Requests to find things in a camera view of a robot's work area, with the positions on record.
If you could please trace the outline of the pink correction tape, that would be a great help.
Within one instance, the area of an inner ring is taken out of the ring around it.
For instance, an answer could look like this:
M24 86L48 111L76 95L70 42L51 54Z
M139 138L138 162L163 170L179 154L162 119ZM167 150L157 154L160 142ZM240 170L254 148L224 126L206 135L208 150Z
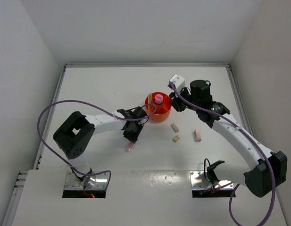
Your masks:
M125 147L125 151L126 151L127 153L129 153L129 152L132 150L133 146L134 146L134 143L133 143L133 142L129 142L129 143L126 145L126 147Z

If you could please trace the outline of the pink capped clear tube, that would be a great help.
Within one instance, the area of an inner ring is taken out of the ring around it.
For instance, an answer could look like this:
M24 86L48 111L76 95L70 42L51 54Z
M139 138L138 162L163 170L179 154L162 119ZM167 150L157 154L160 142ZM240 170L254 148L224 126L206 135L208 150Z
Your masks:
M153 102L154 102L156 105L161 105L161 104L163 104L163 102L164 102L164 97L163 97L161 94L156 94L156 95L154 96Z

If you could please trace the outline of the pale pink eraser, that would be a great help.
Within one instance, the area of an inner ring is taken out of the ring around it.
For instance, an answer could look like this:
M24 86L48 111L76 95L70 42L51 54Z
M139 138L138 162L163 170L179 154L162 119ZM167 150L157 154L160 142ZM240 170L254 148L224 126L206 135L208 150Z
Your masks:
M195 129L194 135L196 142L200 142L202 140L200 129Z

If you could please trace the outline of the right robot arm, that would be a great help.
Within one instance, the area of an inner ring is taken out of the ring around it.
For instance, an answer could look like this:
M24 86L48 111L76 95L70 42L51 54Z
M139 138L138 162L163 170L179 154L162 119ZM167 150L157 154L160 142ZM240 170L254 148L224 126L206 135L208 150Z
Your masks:
M220 102L214 101L210 93L211 83L195 80L190 87L180 76L169 81L173 90L170 105L178 112L185 109L195 111L198 118L227 140L243 157L248 169L227 169L225 161L218 160L208 167L206 175L215 183L231 176L234 183L246 186L256 197L262 198L286 181L287 156L273 152L248 133Z

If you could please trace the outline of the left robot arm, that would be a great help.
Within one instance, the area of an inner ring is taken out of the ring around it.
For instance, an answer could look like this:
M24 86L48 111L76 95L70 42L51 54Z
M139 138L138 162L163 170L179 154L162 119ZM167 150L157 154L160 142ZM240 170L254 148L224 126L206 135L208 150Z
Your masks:
M92 136L120 130L123 131L124 138L136 143L147 116L140 106L101 115L83 115L80 111L76 111L56 130L53 140L74 168L72 171L77 180L83 183L93 173L83 154Z

